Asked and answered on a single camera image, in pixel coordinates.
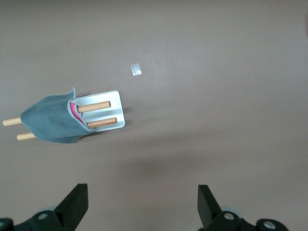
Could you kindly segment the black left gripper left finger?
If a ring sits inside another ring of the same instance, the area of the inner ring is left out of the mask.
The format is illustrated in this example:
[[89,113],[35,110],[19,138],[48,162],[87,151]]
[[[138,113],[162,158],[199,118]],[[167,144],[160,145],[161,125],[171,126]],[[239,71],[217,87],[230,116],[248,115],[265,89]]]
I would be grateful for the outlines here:
[[2,231],[74,231],[88,210],[88,185],[78,184],[54,210],[36,213],[15,225],[10,218],[0,219]]

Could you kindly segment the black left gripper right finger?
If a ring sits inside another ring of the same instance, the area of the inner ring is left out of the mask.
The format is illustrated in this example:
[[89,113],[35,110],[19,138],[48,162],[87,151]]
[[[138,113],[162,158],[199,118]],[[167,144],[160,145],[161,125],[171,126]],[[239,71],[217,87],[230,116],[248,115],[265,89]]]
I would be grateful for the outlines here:
[[223,211],[207,185],[198,186],[197,210],[202,231],[287,231],[288,228],[273,219],[259,219],[255,225],[248,223],[232,211]]

